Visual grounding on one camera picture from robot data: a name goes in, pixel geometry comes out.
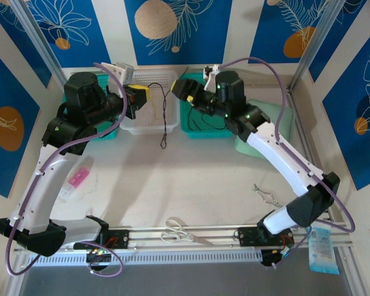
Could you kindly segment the white perforated plastic basket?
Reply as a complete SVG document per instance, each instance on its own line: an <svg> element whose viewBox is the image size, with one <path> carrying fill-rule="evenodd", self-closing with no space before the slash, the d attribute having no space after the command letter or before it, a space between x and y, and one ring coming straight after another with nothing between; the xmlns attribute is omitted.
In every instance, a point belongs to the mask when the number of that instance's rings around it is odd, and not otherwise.
<svg viewBox="0 0 370 296"><path fill-rule="evenodd" d="M125 118L120 128L133 135L171 133L180 122L179 100L168 91L177 79L177 73L169 69L135 70L132 83L148 86L150 96L136 111L136 118Z"/></svg>

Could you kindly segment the pink white tube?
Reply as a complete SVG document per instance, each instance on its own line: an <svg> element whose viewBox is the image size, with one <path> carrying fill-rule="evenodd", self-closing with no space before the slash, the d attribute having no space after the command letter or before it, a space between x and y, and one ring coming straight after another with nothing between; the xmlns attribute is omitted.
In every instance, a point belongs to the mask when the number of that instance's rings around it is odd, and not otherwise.
<svg viewBox="0 0 370 296"><path fill-rule="evenodd" d="M62 200L68 200L88 175L89 169L86 167L80 167L72 177L63 184L59 192L59 197Z"/></svg>

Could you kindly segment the blue white printed packet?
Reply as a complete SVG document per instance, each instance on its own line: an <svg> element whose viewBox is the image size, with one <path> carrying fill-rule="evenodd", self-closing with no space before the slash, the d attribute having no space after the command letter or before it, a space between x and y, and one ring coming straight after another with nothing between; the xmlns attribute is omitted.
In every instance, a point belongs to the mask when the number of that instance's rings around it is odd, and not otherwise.
<svg viewBox="0 0 370 296"><path fill-rule="evenodd" d="M309 268L313 272L339 275L331 240L331 230L312 227L308 238Z"/></svg>

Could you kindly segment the aluminium frame post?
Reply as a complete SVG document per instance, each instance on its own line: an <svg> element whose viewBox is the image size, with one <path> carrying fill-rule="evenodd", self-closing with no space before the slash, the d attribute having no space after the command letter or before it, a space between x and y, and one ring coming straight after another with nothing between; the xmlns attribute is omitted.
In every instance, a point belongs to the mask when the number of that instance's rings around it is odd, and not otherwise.
<svg viewBox="0 0 370 296"><path fill-rule="evenodd" d="M326 10L323 12L318 25L308 43L303 56L300 58L298 67L292 77L288 90L290 93L294 92L296 87L299 85L305 72L308 70L316 54L318 53L321 45L326 39L327 34L331 30L339 12L341 11L345 0L329 0L327 3Z"/></svg>
<svg viewBox="0 0 370 296"><path fill-rule="evenodd" d="M59 61L52 51L46 37L30 12L27 3L24 0L9 0L9 2L12 10L22 24L22 27L25 29L34 47L52 73L55 81L60 88L63 89L67 78L64 75Z"/></svg>

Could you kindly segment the aluminium mounting rail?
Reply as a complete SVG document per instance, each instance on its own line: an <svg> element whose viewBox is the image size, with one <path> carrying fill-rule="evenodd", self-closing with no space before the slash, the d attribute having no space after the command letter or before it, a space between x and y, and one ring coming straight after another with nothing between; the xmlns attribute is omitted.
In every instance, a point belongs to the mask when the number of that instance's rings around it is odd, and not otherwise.
<svg viewBox="0 0 370 296"><path fill-rule="evenodd" d="M127 249L114 250L138 250L140 252L152 251L196 251L196 250L226 250L226 249L255 249L255 250L272 250L278 247L241 247L237 237L237 229L241 227L256 227L254 225L234 225L234 226L185 226L184 229L203 237L213 245L202 245L191 242L179 242L168 244L160 239L161 232L165 227L156 228L110 228L108 230L125 230L129 231L129 240ZM306 235L304 229L291 229L294 245L301 241Z"/></svg>

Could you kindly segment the white handled scissors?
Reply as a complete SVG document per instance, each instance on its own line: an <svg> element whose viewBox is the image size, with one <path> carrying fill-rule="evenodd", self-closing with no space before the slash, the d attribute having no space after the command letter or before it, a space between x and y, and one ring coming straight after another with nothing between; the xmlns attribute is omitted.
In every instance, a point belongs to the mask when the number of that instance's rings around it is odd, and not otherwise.
<svg viewBox="0 0 370 296"><path fill-rule="evenodd" d="M168 244L191 242L202 245L213 245L203 237L196 236L187 231L178 221L173 219L166 220L165 230L161 232L160 239Z"/></svg>

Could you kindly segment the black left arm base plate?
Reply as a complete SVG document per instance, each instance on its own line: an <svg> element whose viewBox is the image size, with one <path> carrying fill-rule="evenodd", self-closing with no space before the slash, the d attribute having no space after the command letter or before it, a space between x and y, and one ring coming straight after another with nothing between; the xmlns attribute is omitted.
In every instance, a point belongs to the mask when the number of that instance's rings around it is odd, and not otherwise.
<svg viewBox="0 0 370 296"><path fill-rule="evenodd" d="M107 247L108 249L127 249L129 231L125 230L105 230L97 235L93 242Z"/></svg>

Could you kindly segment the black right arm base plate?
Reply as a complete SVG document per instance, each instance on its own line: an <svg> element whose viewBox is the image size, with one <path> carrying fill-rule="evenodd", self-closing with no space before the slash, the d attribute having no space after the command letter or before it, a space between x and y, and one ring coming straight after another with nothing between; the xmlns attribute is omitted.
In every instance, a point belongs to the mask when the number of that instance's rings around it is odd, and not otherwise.
<svg viewBox="0 0 370 296"><path fill-rule="evenodd" d="M290 229L279 234L271 234L262 227L241 227L237 229L237 237L241 247L292 247L294 238Z"/></svg>

